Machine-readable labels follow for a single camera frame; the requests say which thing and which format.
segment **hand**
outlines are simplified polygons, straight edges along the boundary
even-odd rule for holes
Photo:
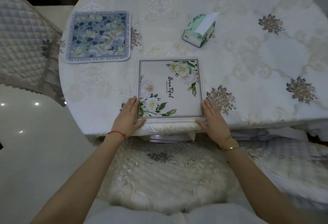
[[[125,134],[128,138],[131,136],[137,129],[142,127],[146,122],[146,119],[142,119],[139,122],[135,123],[135,117],[139,109],[139,99],[134,96],[130,98],[128,102],[125,103],[121,112],[116,117],[112,131],[119,131]]]
[[[206,116],[207,124],[201,120],[195,120],[195,122],[199,124],[200,127],[207,132],[210,138],[222,148],[226,138],[230,136],[228,125],[213,102],[204,100],[202,102],[202,107]]]

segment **white floral tablecloth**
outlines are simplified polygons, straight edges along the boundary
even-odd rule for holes
[[[215,101],[232,128],[309,127],[328,141],[328,19],[312,0],[79,0],[76,11],[128,10],[131,57],[124,62],[67,64],[62,89],[86,135],[107,133],[134,94],[135,63],[198,57],[203,98]],[[196,48],[181,38],[198,14],[220,12],[214,34]],[[199,130],[193,122],[145,124],[135,135]]]

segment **blue floral placemat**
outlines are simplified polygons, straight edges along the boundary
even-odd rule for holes
[[[129,59],[130,21],[128,11],[76,12],[66,50],[67,62]]]

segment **black floor stripe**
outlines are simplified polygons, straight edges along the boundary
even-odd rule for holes
[[[74,5],[71,0],[27,0],[33,6]]]

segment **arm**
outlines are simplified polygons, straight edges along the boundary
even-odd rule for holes
[[[235,173],[250,205],[258,217],[269,224],[304,223],[300,213],[283,193],[262,173],[230,136],[230,130],[220,111],[212,102],[202,102],[207,124],[196,120],[210,138],[224,151],[230,168]]]
[[[134,122],[138,105],[139,100],[135,96],[129,99],[115,119],[112,131],[119,131],[128,137],[140,128],[146,119]],[[31,224],[83,223],[123,141],[123,136],[117,132],[107,135],[96,151],[47,201]]]

